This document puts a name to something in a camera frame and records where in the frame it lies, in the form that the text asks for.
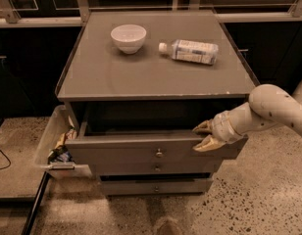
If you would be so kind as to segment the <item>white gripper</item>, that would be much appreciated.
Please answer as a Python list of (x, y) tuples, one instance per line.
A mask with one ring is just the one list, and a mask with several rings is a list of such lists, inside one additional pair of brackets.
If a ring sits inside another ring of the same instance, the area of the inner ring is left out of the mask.
[(209, 134), (193, 147), (193, 150), (197, 152), (217, 150), (225, 143), (232, 144), (242, 138), (242, 135), (238, 134), (230, 123), (229, 111), (215, 115), (212, 120), (202, 121), (192, 131), (196, 134)]

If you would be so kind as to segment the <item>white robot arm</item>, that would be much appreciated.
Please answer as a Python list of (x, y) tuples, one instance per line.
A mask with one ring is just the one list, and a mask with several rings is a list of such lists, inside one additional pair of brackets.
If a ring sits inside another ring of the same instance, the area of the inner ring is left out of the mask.
[(302, 80), (294, 93), (272, 84), (255, 87), (248, 101), (198, 124), (193, 132), (207, 136), (193, 149), (208, 152), (241, 140), (249, 132), (287, 126), (302, 137)]

